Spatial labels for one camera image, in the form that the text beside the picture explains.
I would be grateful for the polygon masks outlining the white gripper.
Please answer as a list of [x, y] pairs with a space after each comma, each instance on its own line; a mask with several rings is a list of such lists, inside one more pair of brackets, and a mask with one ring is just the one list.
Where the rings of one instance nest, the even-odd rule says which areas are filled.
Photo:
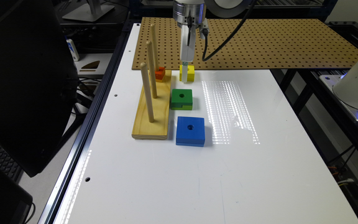
[[205, 39], [204, 33], [209, 32], [209, 25], [207, 22], [202, 22], [191, 27], [184, 24], [181, 26], [180, 60], [182, 61], [181, 81], [183, 83], [187, 82], [188, 62], [192, 62], [195, 56], [196, 29], [199, 30], [200, 38]]

